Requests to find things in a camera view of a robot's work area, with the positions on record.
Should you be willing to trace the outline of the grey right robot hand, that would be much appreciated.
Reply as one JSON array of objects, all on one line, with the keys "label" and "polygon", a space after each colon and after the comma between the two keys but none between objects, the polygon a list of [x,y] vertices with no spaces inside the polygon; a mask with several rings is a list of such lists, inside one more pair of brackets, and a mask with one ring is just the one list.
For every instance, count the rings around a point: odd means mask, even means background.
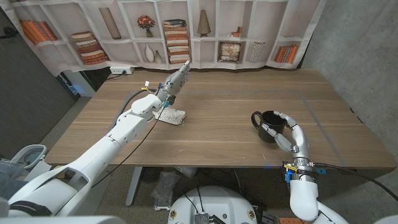
[{"label": "grey right robot hand", "polygon": [[291,130],[294,143],[292,144],[283,134],[278,133],[268,124],[262,124],[261,128],[274,138],[277,145],[283,151],[292,153],[293,163],[291,163],[290,166],[297,169],[293,179],[314,182],[314,178],[311,176],[313,170],[309,159],[309,144],[304,130],[291,116],[278,111],[272,112],[287,123],[287,127]]}]

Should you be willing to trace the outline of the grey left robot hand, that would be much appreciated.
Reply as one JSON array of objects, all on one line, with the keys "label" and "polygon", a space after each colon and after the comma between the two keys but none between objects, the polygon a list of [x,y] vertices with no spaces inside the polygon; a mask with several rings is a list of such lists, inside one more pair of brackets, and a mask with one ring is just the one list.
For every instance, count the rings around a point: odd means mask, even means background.
[{"label": "grey left robot hand", "polygon": [[176,72],[169,75],[155,94],[161,101],[167,101],[170,96],[176,96],[189,80],[190,61],[187,60]]}]

